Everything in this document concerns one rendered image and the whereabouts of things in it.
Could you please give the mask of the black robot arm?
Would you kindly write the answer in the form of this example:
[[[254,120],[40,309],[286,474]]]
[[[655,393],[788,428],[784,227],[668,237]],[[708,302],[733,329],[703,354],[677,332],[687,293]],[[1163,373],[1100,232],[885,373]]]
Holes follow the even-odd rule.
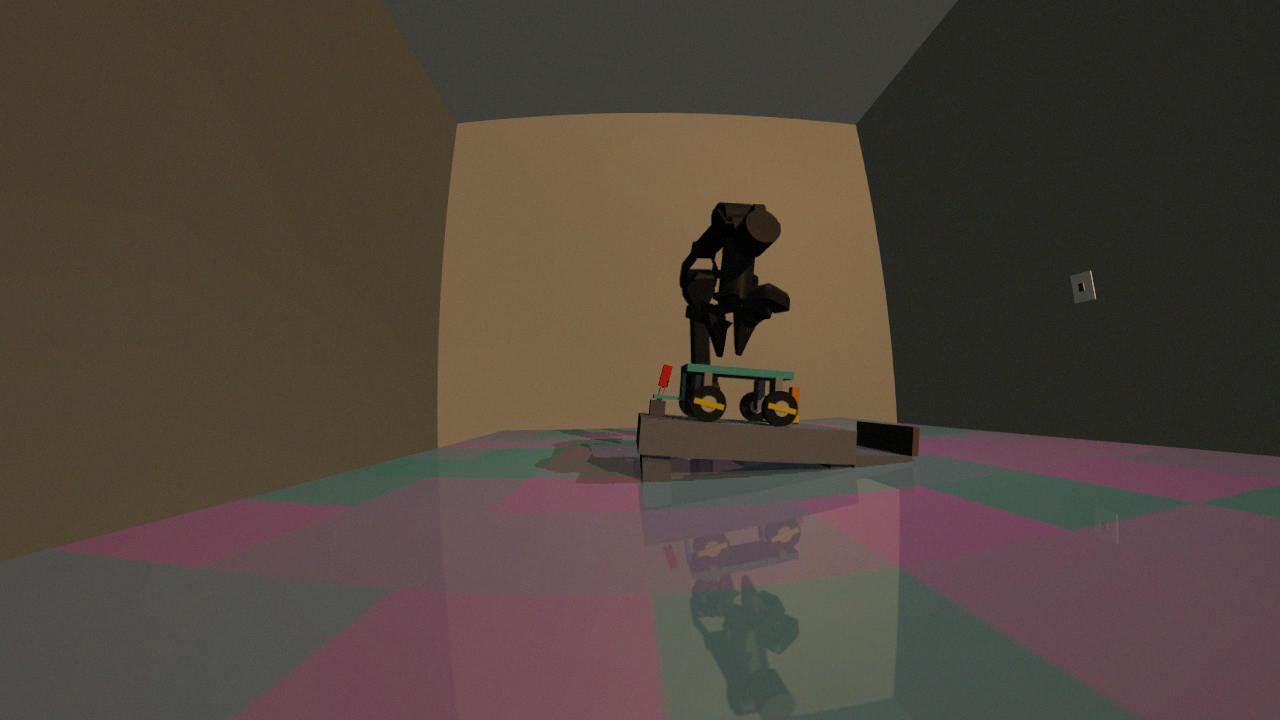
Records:
[[[780,237],[780,222],[764,204],[718,202],[710,215],[708,228],[682,263],[680,286],[689,304],[707,301],[716,293],[716,252],[723,249],[722,263],[749,263],[754,268],[759,258]],[[710,258],[712,270],[690,269],[698,258]],[[691,364],[710,365],[709,334],[705,324],[690,319]]]

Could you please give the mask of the red-headed pin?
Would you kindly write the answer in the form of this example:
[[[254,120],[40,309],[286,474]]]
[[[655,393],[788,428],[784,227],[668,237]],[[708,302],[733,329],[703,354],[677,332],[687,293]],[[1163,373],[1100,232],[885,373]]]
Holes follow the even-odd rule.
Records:
[[[664,364],[664,366],[662,369],[662,373],[660,373],[660,380],[659,380],[659,384],[658,384],[658,386],[660,386],[660,389],[659,389],[658,395],[663,395],[664,393],[664,387],[666,388],[668,387],[669,375],[671,375],[672,368],[673,366],[669,366],[669,365]]]

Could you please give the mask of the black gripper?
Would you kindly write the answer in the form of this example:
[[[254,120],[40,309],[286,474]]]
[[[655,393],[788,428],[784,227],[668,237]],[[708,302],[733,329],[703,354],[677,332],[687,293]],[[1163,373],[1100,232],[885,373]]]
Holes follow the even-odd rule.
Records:
[[[772,313],[788,311],[788,295],[771,283],[753,287],[753,281],[758,279],[753,272],[749,263],[723,263],[721,270],[716,272],[721,284],[713,299],[718,304],[699,301],[689,304],[686,309],[687,318],[705,324],[717,357],[723,356],[730,325],[733,325],[735,352],[741,356],[755,325],[768,319],[768,305]],[[733,313],[733,323],[726,322],[724,314],[730,313]]]

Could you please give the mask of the dark grey ramp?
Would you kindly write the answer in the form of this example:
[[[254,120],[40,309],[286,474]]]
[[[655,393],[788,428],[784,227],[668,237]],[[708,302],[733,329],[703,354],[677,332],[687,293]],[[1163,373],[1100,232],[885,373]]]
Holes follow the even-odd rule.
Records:
[[[913,461],[918,427],[858,421],[858,430],[768,421],[666,415],[666,401],[650,400],[637,414],[637,455],[643,480],[671,480],[669,459],[699,457],[760,462],[806,462],[826,468],[867,468]]]

